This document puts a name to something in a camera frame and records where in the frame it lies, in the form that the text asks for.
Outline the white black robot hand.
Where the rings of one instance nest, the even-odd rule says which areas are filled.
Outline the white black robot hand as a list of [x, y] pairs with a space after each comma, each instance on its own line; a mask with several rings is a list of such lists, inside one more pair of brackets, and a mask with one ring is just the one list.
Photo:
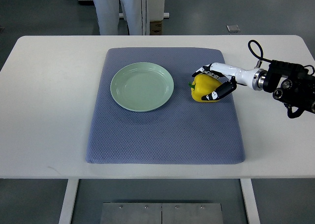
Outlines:
[[248, 86], [253, 90], [261, 90], [258, 82], [260, 76], [264, 73], [265, 70], [260, 68], [245, 70], [227, 64], [212, 63], [204, 65], [192, 76], [195, 78], [198, 74], [206, 74], [219, 80], [222, 84], [212, 92], [212, 95], [208, 94], [202, 97], [202, 99], [207, 98], [208, 100], [210, 100], [211, 97], [219, 101], [232, 93], [237, 88], [238, 84]]

